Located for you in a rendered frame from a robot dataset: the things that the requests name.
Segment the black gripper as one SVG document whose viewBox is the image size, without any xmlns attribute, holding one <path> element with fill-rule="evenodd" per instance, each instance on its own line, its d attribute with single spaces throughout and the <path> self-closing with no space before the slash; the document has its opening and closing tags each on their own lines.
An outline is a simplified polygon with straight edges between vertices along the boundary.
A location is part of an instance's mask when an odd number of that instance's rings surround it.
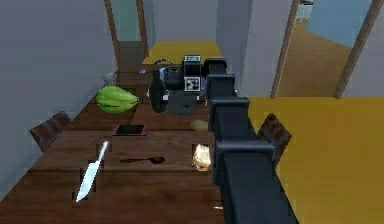
<svg viewBox="0 0 384 224">
<path fill-rule="evenodd" d="M 156 60 L 153 65 L 167 62 L 168 58 Z M 196 111 L 197 95 L 185 90 L 184 71 L 180 67 L 171 66 L 160 69 L 162 100 L 167 103 L 167 111 L 173 115 L 193 115 Z"/>
</svg>

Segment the toasted sandwich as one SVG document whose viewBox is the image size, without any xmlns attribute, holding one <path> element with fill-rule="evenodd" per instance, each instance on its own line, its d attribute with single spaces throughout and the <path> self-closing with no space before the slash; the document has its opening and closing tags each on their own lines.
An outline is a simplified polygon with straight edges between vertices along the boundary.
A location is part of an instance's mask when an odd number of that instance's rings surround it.
<svg viewBox="0 0 384 224">
<path fill-rule="evenodd" d="M 210 149 L 208 146 L 203 144 L 198 144 L 195 147 L 192 165 L 201 172 L 205 172 L 209 169 L 211 165 Z"/>
</svg>

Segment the black bottle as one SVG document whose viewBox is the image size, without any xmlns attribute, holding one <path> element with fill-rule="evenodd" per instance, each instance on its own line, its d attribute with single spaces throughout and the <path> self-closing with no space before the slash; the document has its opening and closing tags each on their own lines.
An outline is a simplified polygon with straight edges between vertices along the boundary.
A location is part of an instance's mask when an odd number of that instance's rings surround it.
<svg viewBox="0 0 384 224">
<path fill-rule="evenodd" d="M 160 78 L 160 71 L 154 70 L 152 73 L 152 82 L 149 88 L 149 99 L 152 110 L 155 113 L 163 113 L 166 110 L 167 103 L 163 100 L 166 89 Z"/>
</svg>

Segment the clear glass cup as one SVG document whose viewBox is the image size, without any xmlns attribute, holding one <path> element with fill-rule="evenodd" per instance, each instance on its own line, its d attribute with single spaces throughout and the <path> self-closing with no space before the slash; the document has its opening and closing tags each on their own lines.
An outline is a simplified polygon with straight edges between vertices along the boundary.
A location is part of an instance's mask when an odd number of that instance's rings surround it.
<svg viewBox="0 0 384 224">
<path fill-rule="evenodd" d="M 116 85 L 116 74 L 108 73 L 102 76 L 102 81 L 105 86 L 115 86 Z"/>
</svg>

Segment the green ribbed fruit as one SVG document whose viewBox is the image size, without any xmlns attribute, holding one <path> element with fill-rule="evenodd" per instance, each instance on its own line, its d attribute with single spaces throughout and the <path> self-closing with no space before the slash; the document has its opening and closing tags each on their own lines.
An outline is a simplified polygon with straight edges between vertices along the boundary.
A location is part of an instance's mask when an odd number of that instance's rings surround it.
<svg viewBox="0 0 384 224">
<path fill-rule="evenodd" d="M 97 92 L 95 100 L 99 108 L 107 113 L 122 113 L 139 103 L 137 96 L 117 86 L 104 86 Z"/>
</svg>

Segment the beige potato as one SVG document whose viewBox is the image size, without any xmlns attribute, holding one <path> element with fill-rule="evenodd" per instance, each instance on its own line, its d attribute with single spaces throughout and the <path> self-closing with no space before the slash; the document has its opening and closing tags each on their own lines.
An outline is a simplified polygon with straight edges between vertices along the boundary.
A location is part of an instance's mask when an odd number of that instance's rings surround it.
<svg viewBox="0 0 384 224">
<path fill-rule="evenodd" d="M 190 127 L 195 131 L 207 131 L 208 122 L 204 120 L 194 120 L 190 123 Z"/>
</svg>

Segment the red black phone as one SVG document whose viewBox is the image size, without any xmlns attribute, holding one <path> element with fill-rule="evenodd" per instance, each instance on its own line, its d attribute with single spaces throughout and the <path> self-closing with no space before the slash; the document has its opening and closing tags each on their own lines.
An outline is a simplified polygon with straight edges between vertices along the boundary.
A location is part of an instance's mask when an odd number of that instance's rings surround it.
<svg viewBox="0 0 384 224">
<path fill-rule="evenodd" d="M 119 125 L 114 134 L 116 136 L 146 136 L 147 132 L 147 125 Z"/>
</svg>

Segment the dark brown spoon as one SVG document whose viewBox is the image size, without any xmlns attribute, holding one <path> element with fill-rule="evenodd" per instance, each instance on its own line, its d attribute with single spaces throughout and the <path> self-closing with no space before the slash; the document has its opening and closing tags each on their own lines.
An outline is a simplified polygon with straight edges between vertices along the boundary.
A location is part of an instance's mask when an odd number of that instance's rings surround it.
<svg viewBox="0 0 384 224">
<path fill-rule="evenodd" d="M 162 164 L 165 162 L 164 157 L 148 157 L 148 158 L 128 158 L 128 159 L 121 159 L 120 163 L 134 163 L 134 162 L 141 162 L 141 161 L 149 161 L 152 164 Z"/>
</svg>

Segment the brown wooden table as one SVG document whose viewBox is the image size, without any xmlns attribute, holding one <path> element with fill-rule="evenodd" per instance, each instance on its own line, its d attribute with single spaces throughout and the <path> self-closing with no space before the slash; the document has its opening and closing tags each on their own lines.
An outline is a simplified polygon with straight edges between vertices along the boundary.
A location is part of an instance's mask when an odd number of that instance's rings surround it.
<svg viewBox="0 0 384 224">
<path fill-rule="evenodd" d="M 90 101 L 51 147 L 0 202 L 0 224 L 224 224 L 217 206 L 219 190 L 208 172 L 192 165 L 198 144 L 213 135 L 195 131 L 194 120 L 208 117 L 206 106 L 196 114 L 156 114 L 145 97 L 153 66 L 119 73 L 120 87 L 140 97 L 122 114 L 102 112 Z M 146 136 L 116 136 L 119 125 L 147 125 Z M 76 203 L 84 173 L 109 145 L 91 191 Z M 164 157 L 120 163 L 121 159 Z"/>
</svg>

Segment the brown wooden chair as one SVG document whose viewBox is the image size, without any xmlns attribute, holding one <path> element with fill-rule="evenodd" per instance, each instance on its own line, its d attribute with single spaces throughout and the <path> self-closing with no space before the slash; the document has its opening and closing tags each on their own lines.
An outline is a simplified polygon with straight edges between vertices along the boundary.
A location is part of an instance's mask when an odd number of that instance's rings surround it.
<svg viewBox="0 0 384 224">
<path fill-rule="evenodd" d="M 45 152 L 70 123 L 71 119 L 67 113 L 59 111 L 45 122 L 32 128 L 29 133 L 40 150 Z"/>
<path fill-rule="evenodd" d="M 276 168 L 280 162 L 285 148 L 288 146 L 292 138 L 291 133 L 284 127 L 284 125 L 273 113 L 270 113 L 258 130 L 257 135 L 261 139 L 273 144 L 274 152 L 272 156 L 272 164 L 273 167 Z"/>
</svg>

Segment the white knife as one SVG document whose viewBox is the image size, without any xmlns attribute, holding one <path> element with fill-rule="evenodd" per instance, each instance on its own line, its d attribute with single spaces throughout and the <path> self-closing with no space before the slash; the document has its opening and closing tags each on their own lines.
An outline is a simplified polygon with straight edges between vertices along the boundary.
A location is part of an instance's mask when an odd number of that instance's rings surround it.
<svg viewBox="0 0 384 224">
<path fill-rule="evenodd" d="M 102 162 L 102 159 L 104 157 L 105 151 L 108 148 L 108 145 L 109 145 L 109 142 L 104 141 L 102 144 L 102 147 L 100 149 L 98 158 L 94 162 L 92 162 L 88 165 L 88 167 L 84 173 L 79 191 L 78 191 L 77 196 L 76 196 L 76 200 L 75 200 L 76 203 L 83 200 L 91 191 L 94 179 L 97 175 L 98 169 L 99 169 L 100 164 Z"/>
</svg>

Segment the brown door frame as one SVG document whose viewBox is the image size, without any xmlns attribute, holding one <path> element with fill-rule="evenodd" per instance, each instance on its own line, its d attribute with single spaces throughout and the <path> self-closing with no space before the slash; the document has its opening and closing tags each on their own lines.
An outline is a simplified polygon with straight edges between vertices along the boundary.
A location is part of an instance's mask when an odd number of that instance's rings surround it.
<svg viewBox="0 0 384 224">
<path fill-rule="evenodd" d="M 342 96 L 384 0 L 292 0 L 271 96 Z"/>
<path fill-rule="evenodd" d="M 136 1 L 136 11 L 138 13 L 140 41 L 142 44 L 143 56 L 144 56 L 144 58 L 146 58 L 149 56 L 149 48 L 148 48 L 148 42 L 147 42 L 147 31 L 146 31 L 146 24 L 145 24 L 144 5 L 143 5 L 143 0 L 135 0 L 135 1 Z M 113 10 L 112 10 L 111 0 L 104 0 L 104 5 L 105 5 L 107 21 L 108 21 L 108 25 L 109 25 L 109 29 L 110 29 L 110 33 L 111 33 L 111 39 L 112 39 L 114 54 L 115 54 L 115 58 L 116 58 L 117 68 L 120 69 L 120 67 L 121 67 L 120 48 L 119 48 L 119 42 L 118 42 L 118 38 L 117 38 L 115 21 L 113 18 Z"/>
</svg>

